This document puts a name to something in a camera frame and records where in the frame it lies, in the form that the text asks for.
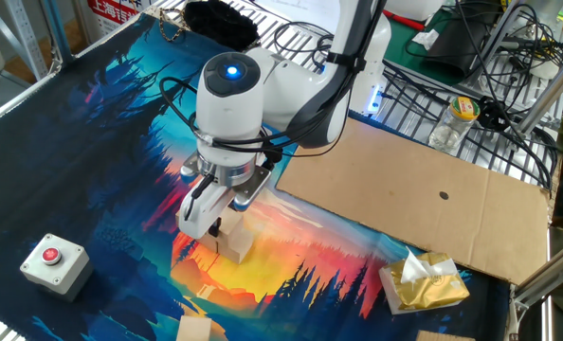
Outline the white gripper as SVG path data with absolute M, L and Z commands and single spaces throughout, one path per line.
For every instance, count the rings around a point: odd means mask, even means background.
M 202 178 L 185 196 L 177 211 L 179 230 L 193 239 L 202 238 L 208 231 L 217 238 L 220 233 L 223 209 L 235 197 L 232 188 L 215 182 L 206 187 L 206 178 Z

